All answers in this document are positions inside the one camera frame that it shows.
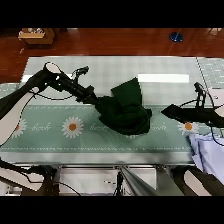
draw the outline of wooden floor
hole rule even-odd
[[[181,43],[171,32],[184,35]],[[147,55],[224,57],[222,28],[71,28],[51,46],[29,47],[16,36],[0,38],[0,83],[18,82],[28,57],[71,55]]]

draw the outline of flower center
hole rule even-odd
[[[77,128],[76,124],[70,124],[70,125],[69,125],[69,129],[70,129],[71,131],[74,131],[76,128]]]
[[[20,127],[19,125],[17,125],[17,126],[16,126],[16,131],[18,131],[18,130],[19,130],[19,127]]]
[[[187,129],[187,130],[192,130],[192,124],[191,123],[186,123],[185,124],[185,128]]]

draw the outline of daisy print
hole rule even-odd
[[[65,122],[63,122],[62,131],[66,138],[70,137],[71,139],[82,134],[81,131],[83,130],[83,126],[82,120],[78,117],[69,117]]]
[[[182,131],[182,135],[189,135],[191,133],[198,133],[198,124],[196,123],[185,123],[185,124],[182,124],[182,123],[179,123],[177,125],[178,127],[178,130],[179,131]]]
[[[23,134],[23,131],[26,130],[26,121],[25,119],[20,120],[19,124],[17,124],[16,129],[12,133],[12,138],[17,138]]]
[[[136,138],[138,135],[126,135],[126,138],[130,138],[130,139],[134,139]]]

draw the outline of light blue cloth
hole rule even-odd
[[[224,144],[224,138],[214,134],[217,142]],[[190,134],[189,139],[194,150],[192,159],[201,171],[213,174],[224,184],[224,147],[218,145],[212,138],[212,134]]]

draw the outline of checkered pattern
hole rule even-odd
[[[14,92],[18,88],[19,84],[7,83],[0,85],[0,98],[8,96],[10,93]]]
[[[138,74],[187,74],[189,83],[140,83],[144,105],[182,104],[195,99],[194,83],[204,85],[196,58],[189,57],[155,57],[155,56],[63,56],[31,57],[24,75],[34,75],[46,62],[57,64],[61,70],[71,74],[75,69],[89,66],[90,70],[81,76],[79,83],[85,87],[95,87],[97,96],[111,95],[111,89],[119,84],[137,77]],[[47,88],[44,95],[52,98],[64,98],[69,94],[59,93]],[[74,105],[79,104],[75,98],[66,101],[49,101],[37,97],[30,105]]]
[[[208,88],[224,88],[224,59],[197,58]]]

